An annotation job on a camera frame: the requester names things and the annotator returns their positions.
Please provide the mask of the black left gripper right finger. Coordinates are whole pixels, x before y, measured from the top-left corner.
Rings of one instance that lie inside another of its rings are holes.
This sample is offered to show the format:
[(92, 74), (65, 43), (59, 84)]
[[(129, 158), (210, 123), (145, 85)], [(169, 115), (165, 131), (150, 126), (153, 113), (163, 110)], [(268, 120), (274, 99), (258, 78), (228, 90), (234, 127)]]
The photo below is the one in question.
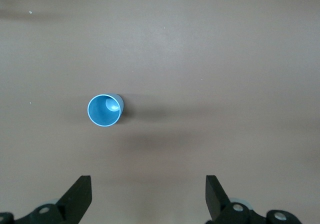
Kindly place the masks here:
[(301, 221), (285, 210), (272, 209), (266, 216), (239, 201), (231, 201), (215, 175), (205, 179), (205, 201), (211, 216), (208, 224), (300, 224)]

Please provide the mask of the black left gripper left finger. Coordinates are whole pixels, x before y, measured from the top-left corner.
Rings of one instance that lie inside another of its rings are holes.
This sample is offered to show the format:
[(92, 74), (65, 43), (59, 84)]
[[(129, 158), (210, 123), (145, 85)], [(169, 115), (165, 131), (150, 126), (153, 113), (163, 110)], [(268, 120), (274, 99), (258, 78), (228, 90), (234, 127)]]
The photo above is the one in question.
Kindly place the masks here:
[(43, 204), (28, 215), (14, 219), (11, 212), (2, 212), (2, 224), (78, 224), (92, 202), (92, 180), (80, 176), (68, 191), (55, 203)]

